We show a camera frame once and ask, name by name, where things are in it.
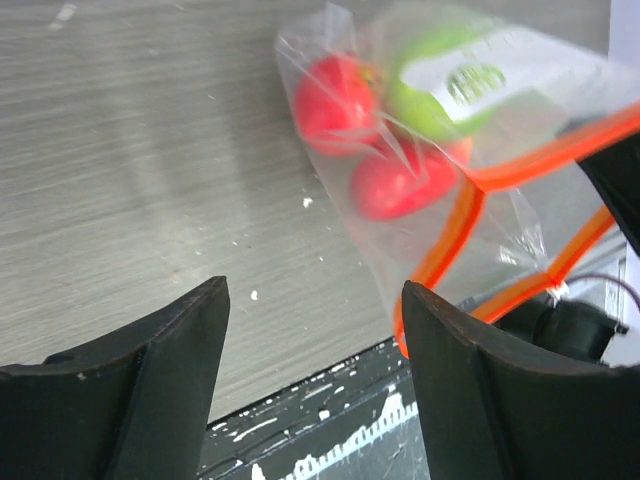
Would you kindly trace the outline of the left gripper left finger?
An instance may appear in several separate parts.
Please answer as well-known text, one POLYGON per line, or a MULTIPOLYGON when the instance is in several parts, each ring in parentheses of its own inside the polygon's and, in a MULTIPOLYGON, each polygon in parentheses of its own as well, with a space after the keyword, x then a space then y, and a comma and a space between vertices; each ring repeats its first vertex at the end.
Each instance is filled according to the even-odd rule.
POLYGON ((39 364, 3 366, 2 477, 194 478, 229 313, 216 276, 39 364))

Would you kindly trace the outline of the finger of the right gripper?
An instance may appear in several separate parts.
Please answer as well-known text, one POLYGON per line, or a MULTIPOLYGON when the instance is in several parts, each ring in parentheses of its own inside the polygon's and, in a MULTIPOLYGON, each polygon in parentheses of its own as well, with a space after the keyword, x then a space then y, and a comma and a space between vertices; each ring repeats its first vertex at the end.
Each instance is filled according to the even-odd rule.
POLYGON ((639 135, 608 146, 583 147, 577 163, 633 250, 639 249, 639 135))

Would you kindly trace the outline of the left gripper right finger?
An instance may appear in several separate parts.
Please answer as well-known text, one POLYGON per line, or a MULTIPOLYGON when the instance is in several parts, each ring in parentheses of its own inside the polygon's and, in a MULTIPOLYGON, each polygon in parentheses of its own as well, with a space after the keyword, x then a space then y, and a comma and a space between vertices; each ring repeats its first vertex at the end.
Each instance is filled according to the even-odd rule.
POLYGON ((434 479, 635 479, 639 369, 549 352, 407 282, 402 313, 434 479))

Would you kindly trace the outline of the clear zip top bag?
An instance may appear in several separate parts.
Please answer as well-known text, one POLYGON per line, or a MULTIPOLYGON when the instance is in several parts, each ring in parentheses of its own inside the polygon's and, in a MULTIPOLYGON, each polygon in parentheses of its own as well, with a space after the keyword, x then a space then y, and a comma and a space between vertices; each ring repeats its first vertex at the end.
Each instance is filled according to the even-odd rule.
POLYGON ((581 162, 639 130, 639 71, 451 1, 329 3, 275 41, 296 131, 399 347, 413 281, 486 323, 561 298, 614 226, 581 162))

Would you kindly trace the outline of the light green toy apple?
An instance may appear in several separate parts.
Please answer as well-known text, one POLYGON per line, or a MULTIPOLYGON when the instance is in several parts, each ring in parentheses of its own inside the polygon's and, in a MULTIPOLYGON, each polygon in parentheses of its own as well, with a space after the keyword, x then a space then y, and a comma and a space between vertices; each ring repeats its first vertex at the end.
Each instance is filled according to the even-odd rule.
POLYGON ((502 27, 453 23, 403 46, 389 67, 384 104, 395 126, 446 142, 480 128, 513 93, 513 69, 497 54, 502 27))

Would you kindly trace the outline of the red yellow toy mango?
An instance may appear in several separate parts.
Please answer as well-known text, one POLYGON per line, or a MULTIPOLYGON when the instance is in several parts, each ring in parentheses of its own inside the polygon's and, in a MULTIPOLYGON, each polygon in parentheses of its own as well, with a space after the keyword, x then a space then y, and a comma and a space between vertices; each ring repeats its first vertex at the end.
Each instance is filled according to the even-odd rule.
POLYGON ((361 216, 388 221, 409 215, 444 198, 458 182, 458 168, 471 159, 466 137, 438 147, 412 140, 401 152, 382 144, 355 167, 350 183, 352 204, 361 216))

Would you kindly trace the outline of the red toy apple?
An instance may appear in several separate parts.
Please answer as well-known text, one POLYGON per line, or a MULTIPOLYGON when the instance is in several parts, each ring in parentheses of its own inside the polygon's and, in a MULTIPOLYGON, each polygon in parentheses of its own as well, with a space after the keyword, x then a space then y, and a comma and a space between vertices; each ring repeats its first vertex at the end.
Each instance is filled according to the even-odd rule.
POLYGON ((303 75, 293 114, 311 147, 329 156, 346 156, 377 139, 376 108, 370 72, 352 56, 329 55, 303 75))

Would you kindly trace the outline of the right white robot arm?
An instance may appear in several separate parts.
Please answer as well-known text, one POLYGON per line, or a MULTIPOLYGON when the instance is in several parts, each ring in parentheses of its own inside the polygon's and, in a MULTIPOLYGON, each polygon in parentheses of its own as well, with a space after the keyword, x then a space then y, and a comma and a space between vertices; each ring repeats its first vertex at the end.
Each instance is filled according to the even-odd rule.
MULTIPOLYGON (((580 162, 627 245, 639 252, 639 135, 580 162)), ((502 316, 496 326, 537 347, 604 365, 639 362, 639 320, 630 324, 579 300, 528 300, 502 316)))

